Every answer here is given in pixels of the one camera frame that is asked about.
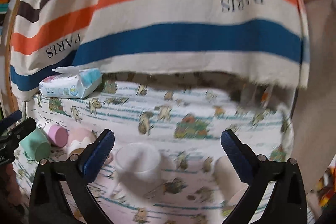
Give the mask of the person's hand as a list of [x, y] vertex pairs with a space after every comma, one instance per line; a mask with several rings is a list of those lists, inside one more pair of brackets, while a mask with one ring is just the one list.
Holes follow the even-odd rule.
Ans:
[[22, 194], [17, 182], [13, 164], [1, 166], [1, 213], [17, 217], [17, 206], [21, 204]]

